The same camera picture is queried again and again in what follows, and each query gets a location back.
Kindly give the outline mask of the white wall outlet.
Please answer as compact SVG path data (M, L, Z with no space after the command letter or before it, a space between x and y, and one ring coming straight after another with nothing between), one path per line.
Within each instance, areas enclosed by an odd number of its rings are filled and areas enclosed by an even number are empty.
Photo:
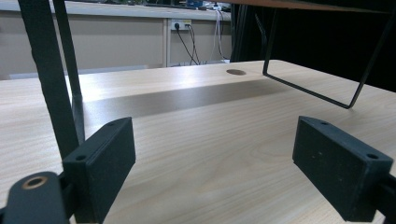
M171 20L172 31L188 31L190 27L191 27L191 20L187 20L187 19Z

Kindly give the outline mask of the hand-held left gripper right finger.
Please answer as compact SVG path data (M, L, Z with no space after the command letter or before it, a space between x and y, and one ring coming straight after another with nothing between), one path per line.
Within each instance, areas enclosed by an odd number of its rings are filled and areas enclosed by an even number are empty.
M300 116L293 162L345 221L394 220L393 159L329 122Z

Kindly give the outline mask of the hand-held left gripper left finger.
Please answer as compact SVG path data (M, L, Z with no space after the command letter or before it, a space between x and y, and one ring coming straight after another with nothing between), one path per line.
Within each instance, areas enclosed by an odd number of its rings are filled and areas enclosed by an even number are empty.
M130 117L110 121L63 159L78 195L78 223L102 224L135 163Z

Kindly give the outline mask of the beige cabinet frame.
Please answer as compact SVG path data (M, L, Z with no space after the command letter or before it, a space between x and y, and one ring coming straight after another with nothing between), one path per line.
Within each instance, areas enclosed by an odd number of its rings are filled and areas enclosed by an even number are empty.
M66 3L81 74L201 63L231 55L231 15L212 10ZM191 20L188 31L172 31L172 19ZM0 80L36 76L17 0L0 0Z

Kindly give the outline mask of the black two-tier metal shelf rack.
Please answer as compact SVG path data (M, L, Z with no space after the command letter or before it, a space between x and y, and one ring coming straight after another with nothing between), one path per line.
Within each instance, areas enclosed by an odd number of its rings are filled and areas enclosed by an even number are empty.
M59 152L61 157L65 158L85 141L82 93L65 2L64 0L18 0L18 3ZM386 42L391 26L396 22L396 0L244 0L242 3L272 7L275 10L262 74L345 109L353 107L356 103ZM349 104L343 104L268 73L277 20L282 8L389 14L389 20Z

